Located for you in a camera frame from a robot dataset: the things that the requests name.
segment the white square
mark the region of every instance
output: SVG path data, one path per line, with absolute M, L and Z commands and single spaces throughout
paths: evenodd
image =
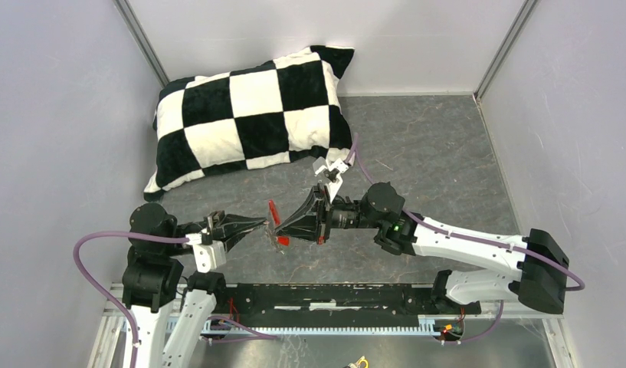
M 339 107 L 339 100 L 337 99 L 337 84 L 339 79 L 337 79 L 333 73 L 331 64 L 322 61 L 322 69 L 324 70 L 324 84 L 326 85 L 326 95 L 329 97 L 329 105 Z
M 290 65 L 305 64 L 305 63 L 310 63 L 311 61 L 319 61 L 319 60 L 322 60 L 322 59 L 320 58 L 320 55 L 317 53 L 305 54 L 305 55 L 292 54 L 286 57 L 279 57 L 278 59 L 274 59 L 274 65 L 277 67 L 277 69 L 284 69 L 286 67 L 289 67 Z
M 226 77 L 229 77 L 229 73 L 220 73 L 220 74 L 214 75 L 213 77 L 195 77 L 195 80 L 193 82 L 188 82 L 186 84 L 186 88 L 197 87 L 200 84 L 205 84 L 211 81 L 217 81 L 218 79 L 224 79 Z
M 257 157 L 245 160 L 248 169 L 263 169 L 264 167 L 277 165 L 278 163 L 289 163 L 290 154 L 288 152 L 277 153 L 272 156 Z
M 231 76 L 229 93 L 234 117 L 284 110 L 276 70 Z
M 329 148 L 329 152 L 326 154 L 326 159 L 328 159 L 331 163 L 337 159 L 346 159 L 346 157 L 349 155 L 349 151 L 350 149 L 348 148 Z
M 184 134 L 201 168 L 245 159 L 234 119 L 189 126 Z
M 159 101 L 157 106 L 157 140 L 184 127 L 182 101 L 184 90 L 177 90 Z
M 310 150 L 312 146 L 328 148 L 330 140 L 329 107 L 316 106 L 284 113 L 291 151 Z
M 160 190 L 162 190 L 161 188 L 159 188 L 159 186 L 157 185 L 157 170 L 155 170 L 155 173 L 152 174 L 152 176 L 150 176 L 150 180 L 148 180 L 148 185 L 146 186 L 146 188 L 143 190 L 144 192 L 148 192 L 148 193 L 154 193 L 154 192 L 158 192 Z
M 162 189 L 164 189 L 165 191 L 169 191 L 170 189 L 177 188 L 185 182 L 190 182 L 191 180 L 196 180 L 204 177 L 205 174 L 202 172 L 202 170 L 191 171 L 188 174 L 182 175 L 179 178 L 166 184 L 166 186 L 162 187 Z

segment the gray mat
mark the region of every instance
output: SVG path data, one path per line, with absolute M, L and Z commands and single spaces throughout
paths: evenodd
M 362 160 L 371 175 L 391 181 L 406 207 L 438 221 L 484 232 L 516 234 L 517 227 L 497 162 L 471 97 L 346 97 L 342 112 L 360 134 Z M 201 221 L 216 209 L 267 215 L 273 199 L 282 219 L 317 182 L 313 158 L 266 169 L 209 177 L 166 193 L 162 204 L 180 222 Z M 342 176 L 341 196 L 359 199 L 369 187 L 357 167 Z M 432 257 L 394 256 L 373 242 L 375 230 L 333 230 L 324 245 L 293 239 L 280 253 L 262 231 L 249 234 L 217 271 L 227 282 L 431 283 L 438 271 L 474 268 Z M 184 275 L 192 257 L 180 258 Z

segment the black and white checkered pillow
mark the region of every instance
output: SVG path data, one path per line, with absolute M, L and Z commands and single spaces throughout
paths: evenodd
M 174 80 L 159 94 L 157 171 L 144 199 L 204 176 L 344 158 L 351 132 L 337 84 L 352 48 L 310 46 L 258 67 Z

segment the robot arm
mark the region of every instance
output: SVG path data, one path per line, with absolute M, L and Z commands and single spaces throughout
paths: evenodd
M 147 203 L 130 217 L 132 232 L 171 238 L 189 238 L 184 245 L 170 247 L 150 241 L 132 240 L 128 267 L 123 274 L 123 303 L 139 328 L 135 368 L 184 368 L 191 360 L 202 327 L 225 293 L 225 278 L 211 272 L 226 263 L 226 253 L 247 233 L 264 225 L 265 218 L 246 218 L 213 212 L 203 222 L 177 225 L 162 206 Z M 192 253 L 197 272 L 188 278 L 185 303 L 178 322 L 164 346 L 166 324 L 172 312 L 183 267 L 173 255 Z M 124 366 L 130 366 L 132 334 L 126 335 Z
M 335 196 L 337 181 L 333 182 L 341 173 L 332 172 L 330 167 L 318 168 L 316 173 L 324 173 L 331 183 L 314 186 L 301 207 L 277 227 L 277 235 L 322 244 L 332 228 L 376 228 L 374 242 L 394 255 L 449 258 L 483 269 L 440 272 L 434 292 L 448 302 L 465 305 L 515 300 L 544 313 L 563 312 L 566 276 L 519 251 L 511 251 L 527 249 L 567 268 L 568 258 L 547 232 L 533 229 L 523 237 L 443 224 L 404 211 L 405 199 L 384 182 L 373 184 L 359 201 L 343 199 Z

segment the white wall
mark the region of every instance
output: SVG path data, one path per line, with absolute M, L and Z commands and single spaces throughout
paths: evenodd
M 87 364 L 104 299 L 71 250 L 142 203 L 158 92 L 111 1 L 0 0 L 0 367 Z M 85 248 L 120 278 L 126 241 Z
M 341 94 L 472 93 L 522 0 L 130 0 L 169 77 L 356 48 Z
M 566 298 L 581 366 L 626 366 L 626 1 L 540 2 L 483 113 L 523 230 L 588 283 Z

